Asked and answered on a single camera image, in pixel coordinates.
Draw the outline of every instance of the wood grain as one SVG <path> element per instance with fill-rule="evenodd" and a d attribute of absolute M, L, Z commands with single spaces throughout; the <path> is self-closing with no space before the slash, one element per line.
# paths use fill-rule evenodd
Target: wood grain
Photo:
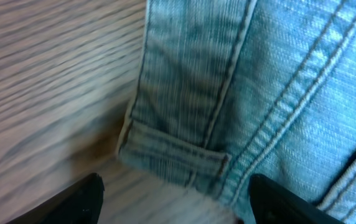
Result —
<path fill-rule="evenodd" d="M 81 177 L 105 182 L 100 223 L 230 223 L 191 190 L 113 158 L 134 90 L 145 0 L 0 0 L 0 223 Z"/>

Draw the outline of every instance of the denim garment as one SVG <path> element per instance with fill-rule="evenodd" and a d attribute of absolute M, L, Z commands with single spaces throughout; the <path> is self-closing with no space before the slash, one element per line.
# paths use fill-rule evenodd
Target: denim garment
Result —
<path fill-rule="evenodd" d="M 148 0 L 118 149 L 246 223 L 254 173 L 356 223 L 356 1 Z"/>

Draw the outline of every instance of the blue denim fabric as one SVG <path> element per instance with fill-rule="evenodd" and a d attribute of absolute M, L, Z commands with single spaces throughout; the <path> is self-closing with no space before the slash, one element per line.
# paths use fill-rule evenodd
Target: blue denim fabric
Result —
<path fill-rule="evenodd" d="M 246 223 L 254 173 L 356 223 L 356 1 L 149 0 L 118 154 Z"/>

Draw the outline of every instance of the faded denim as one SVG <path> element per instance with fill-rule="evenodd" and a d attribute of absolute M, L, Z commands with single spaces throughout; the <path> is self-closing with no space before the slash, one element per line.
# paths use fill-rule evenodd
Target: faded denim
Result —
<path fill-rule="evenodd" d="M 254 173 L 356 223 L 356 1 L 148 0 L 118 154 L 246 223 Z"/>

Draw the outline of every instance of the brown wood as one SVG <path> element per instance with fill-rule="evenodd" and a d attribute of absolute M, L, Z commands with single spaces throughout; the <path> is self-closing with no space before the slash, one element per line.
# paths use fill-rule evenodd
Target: brown wood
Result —
<path fill-rule="evenodd" d="M 113 157 L 145 0 L 0 0 L 0 223 L 91 173 L 100 223 L 229 223 L 230 212 Z"/>

